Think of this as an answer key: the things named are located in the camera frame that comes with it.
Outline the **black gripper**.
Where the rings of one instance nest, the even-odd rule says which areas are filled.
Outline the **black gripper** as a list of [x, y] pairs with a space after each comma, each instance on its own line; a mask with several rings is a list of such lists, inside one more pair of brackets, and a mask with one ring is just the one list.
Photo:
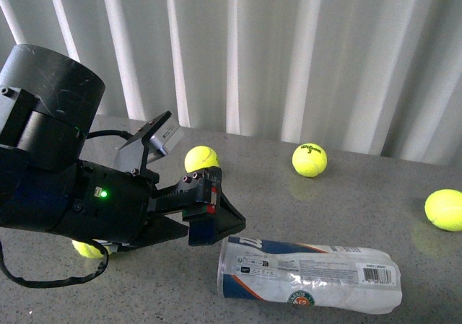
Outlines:
[[205, 167], [154, 193], [154, 211], [180, 211], [188, 227], [163, 215], [149, 216], [150, 194], [159, 175], [134, 176], [93, 162], [77, 163], [71, 199], [57, 233], [78, 241], [102, 240], [138, 249], [188, 234], [190, 246], [213, 245], [245, 229], [245, 217], [222, 192], [222, 170]]

